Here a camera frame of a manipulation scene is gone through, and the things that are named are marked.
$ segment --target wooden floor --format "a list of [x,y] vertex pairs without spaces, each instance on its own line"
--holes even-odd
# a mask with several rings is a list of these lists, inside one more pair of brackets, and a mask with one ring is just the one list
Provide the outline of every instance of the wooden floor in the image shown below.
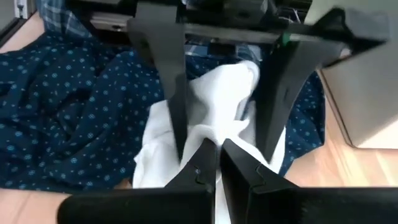
[[[27,42],[26,36],[35,39],[40,35],[40,20],[34,19],[0,52],[18,49],[16,43]],[[325,145],[297,159],[286,178],[299,186],[398,186],[398,151],[348,146],[328,102]],[[57,207],[65,197],[67,195],[0,189],[0,223],[54,224]]]

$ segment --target crumpled fabric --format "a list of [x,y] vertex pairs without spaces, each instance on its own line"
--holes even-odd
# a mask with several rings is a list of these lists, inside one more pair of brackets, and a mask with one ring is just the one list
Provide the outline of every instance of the crumpled fabric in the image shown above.
[[[204,139],[210,139],[221,150],[225,139],[256,158],[261,164],[279,173],[285,153],[285,130],[281,133],[270,162],[254,146],[255,104],[249,101],[259,78],[257,65],[242,61],[222,65],[200,78],[190,81],[192,95],[187,98],[189,117],[188,138],[181,161],[174,143],[174,133],[169,119],[167,101],[155,103],[150,108],[148,122],[142,137],[142,149],[135,157],[133,188],[165,187],[188,163]],[[215,223],[231,223],[220,170],[216,176]]]
[[[187,56],[187,77],[222,63]],[[157,70],[130,48],[46,33],[0,55],[0,187],[112,189],[134,172]]]

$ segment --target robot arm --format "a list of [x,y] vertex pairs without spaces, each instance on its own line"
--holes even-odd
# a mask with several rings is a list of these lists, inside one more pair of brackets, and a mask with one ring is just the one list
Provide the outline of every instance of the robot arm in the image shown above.
[[[332,9],[313,26],[291,24],[279,18],[280,9],[297,1],[286,2],[203,0],[189,5],[179,0],[68,0],[67,6],[97,38],[132,44],[156,66],[180,158],[187,138],[184,43],[194,37],[211,38],[209,51],[220,55],[231,54],[239,43],[263,50],[272,44],[267,60],[261,62],[254,96],[256,136],[262,136],[256,147],[269,161],[308,76],[317,68],[348,60],[340,59],[343,49],[350,49],[354,57],[389,38],[386,21],[354,10]],[[397,189],[303,189],[229,139],[221,155],[216,151],[214,143],[205,140],[183,171],[162,189],[72,196],[60,206],[58,223],[213,223],[219,166],[232,223],[352,223],[354,219],[370,223],[374,217],[389,222],[398,218]]]

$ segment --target white cloth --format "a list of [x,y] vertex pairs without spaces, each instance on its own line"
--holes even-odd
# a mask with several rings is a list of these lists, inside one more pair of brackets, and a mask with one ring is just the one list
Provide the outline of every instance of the white cloth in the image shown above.
[[[142,138],[142,149],[135,157],[137,163],[132,187],[164,187],[187,164],[205,138],[219,147],[230,138],[262,164],[278,173],[285,153],[285,130],[282,133],[271,163],[268,164],[254,146],[255,104],[251,102],[243,120],[242,114],[249,96],[257,85],[259,69],[255,63],[243,61],[222,65],[192,80],[193,94],[188,96],[189,128],[181,163],[178,162],[174,133],[166,101],[151,106]],[[229,224],[221,174],[216,183],[216,223]]]

